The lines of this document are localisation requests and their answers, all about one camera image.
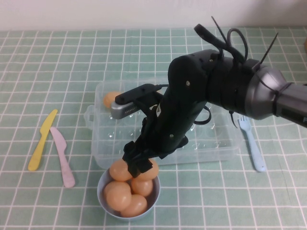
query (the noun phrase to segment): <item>brown egg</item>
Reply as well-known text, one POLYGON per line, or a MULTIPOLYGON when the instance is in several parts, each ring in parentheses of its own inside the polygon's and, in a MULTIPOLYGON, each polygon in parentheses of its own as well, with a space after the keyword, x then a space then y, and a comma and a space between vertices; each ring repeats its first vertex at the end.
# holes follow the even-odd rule
POLYGON ((127 181, 132 178, 128 165, 123 159, 115 161, 109 169, 111 177, 116 181, 127 181))
POLYGON ((106 202, 113 210, 122 211, 129 206, 131 197, 130 190, 122 189, 121 186, 115 186, 108 191, 106 202))
POLYGON ((149 159, 149 160, 153 164, 153 167, 150 170, 144 173, 141 173, 139 176, 137 176, 136 179, 141 180, 141 181, 149 181, 157 177, 159 173, 158 164, 153 159, 149 159))
POLYGON ((134 194, 131 198, 131 203, 127 208, 120 212, 122 217, 129 218, 129 217, 136 217, 140 214, 146 212, 147 210, 147 200, 145 197, 134 194))
POLYGON ((111 103, 114 102, 116 96, 120 94, 121 92, 108 92, 103 99, 105 107, 111 108, 111 103))
POLYGON ((143 197, 149 196, 153 191, 153 181, 141 181, 137 179, 132 179, 131 188, 135 194, 139 194, 143 197))
POLYGON ((106 185, 104 188, 104 197, 106 198, 107 193, 114 187, 121 188, 122 190, 127 190, 131 192, 131 188, 128 183, 126 182, 120 182, 120 181, 111 181, 106 185))

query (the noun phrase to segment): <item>clear plastic container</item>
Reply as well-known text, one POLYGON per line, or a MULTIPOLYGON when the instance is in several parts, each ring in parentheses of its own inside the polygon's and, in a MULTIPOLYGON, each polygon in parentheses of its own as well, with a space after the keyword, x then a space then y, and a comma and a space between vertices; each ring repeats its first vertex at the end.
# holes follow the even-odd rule
MULTIPOLYGON (((123 119, 112 118, 110 110, 103 105, 103 97, 111 91, 125 92, 145 83, 167 84, 167 80, 157 78, 150 80, 114 80, 104 81, 97 85, 94 105, 90 105, 85 114, 85 122, 93 130, 92 155, 97 164, 108 169, 111 164, 123 156, 125 144, 136 140, 141 133, 142 120, 145 114, 139 110, 123 119)), ((156 158, 159 165, 181 164, 205 161, 225 161, 239 152, 239 128, 231 121, 227 110, 213 104, 207 104, 212 113, 211 121, 203 126, 193 125, 186 133, 189 143, 177 149, 164 159, 156 158)), ((208 112, 203 110, 197 120, 205 120, 208 112)))

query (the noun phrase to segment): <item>plastic fork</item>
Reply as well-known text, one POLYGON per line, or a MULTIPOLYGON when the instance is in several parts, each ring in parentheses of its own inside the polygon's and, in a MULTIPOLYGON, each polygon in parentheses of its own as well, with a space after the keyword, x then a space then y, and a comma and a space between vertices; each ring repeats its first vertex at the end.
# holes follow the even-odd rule
POLYGON ((258 172, 266 171, 266 166, 263 161, 262 155, 258 149, 254 136, 251 132, 251 124, 250 124, 249 118, 246 116, 242 116, 239 119, 239 125, 240 125, 240 128, 246 132, 246 135, 248 137, 250 152, 251 152, 251 156, 253 158, 254 166, 256 170, 258 172))

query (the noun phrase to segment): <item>green checkered tablecloth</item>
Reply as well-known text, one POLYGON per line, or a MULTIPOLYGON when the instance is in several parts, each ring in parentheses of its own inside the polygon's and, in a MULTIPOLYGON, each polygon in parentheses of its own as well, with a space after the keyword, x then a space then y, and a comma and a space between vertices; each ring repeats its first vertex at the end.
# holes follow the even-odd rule
MULTIPOLYGON (((307 82, 307 28, 242 28, 250 57, 288 81, 307 82)), ((244 46, 238 36, 233 43, 244 46)), ((121 222, 100 207, 103 172, 91 156, 83 114, 102 80, 166 78, 172 59, 212 48, 193 29, 0 32, 0 230, 302 230, 307 228, 307 129, 282 118, 252 121, 267 172, 253 169, 245 141, 231 161, 161 166, 153 211, 121 222), (40 168, 27 163, 46 116, 67 141, 76 186, 63 187, 49 134, 40 168)))

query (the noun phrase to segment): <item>white wall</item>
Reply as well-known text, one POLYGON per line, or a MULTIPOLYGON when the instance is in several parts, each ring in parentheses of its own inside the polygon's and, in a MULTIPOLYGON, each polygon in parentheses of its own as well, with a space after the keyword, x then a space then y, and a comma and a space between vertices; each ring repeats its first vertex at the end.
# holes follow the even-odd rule
POLYGON ((0 30, 307 25, 307 0, 0 0, 0 30))

